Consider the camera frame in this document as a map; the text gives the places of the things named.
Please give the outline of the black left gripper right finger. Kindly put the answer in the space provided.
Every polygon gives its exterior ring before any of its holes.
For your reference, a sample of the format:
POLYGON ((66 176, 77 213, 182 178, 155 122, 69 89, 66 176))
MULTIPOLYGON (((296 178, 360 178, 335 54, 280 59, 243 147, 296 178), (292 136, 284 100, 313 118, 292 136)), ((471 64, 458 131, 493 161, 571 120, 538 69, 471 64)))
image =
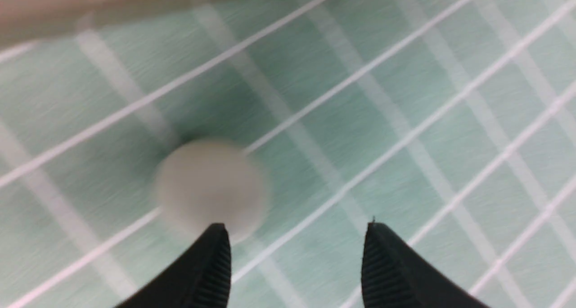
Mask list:
POLYGON ((389 226, 369 222, 361 265, 366 308, 485 308, 434 268, 389 226))

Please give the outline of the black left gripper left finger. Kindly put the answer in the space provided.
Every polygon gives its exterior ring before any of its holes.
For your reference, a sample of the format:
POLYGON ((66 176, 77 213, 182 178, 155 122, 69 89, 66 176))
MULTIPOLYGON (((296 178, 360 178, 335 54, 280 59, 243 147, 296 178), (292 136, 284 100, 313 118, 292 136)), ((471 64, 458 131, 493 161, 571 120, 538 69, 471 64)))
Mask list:
POLYGON ((226 308, 232 251, 223 223, 213 223, 169 267, 118 308, 226 308))

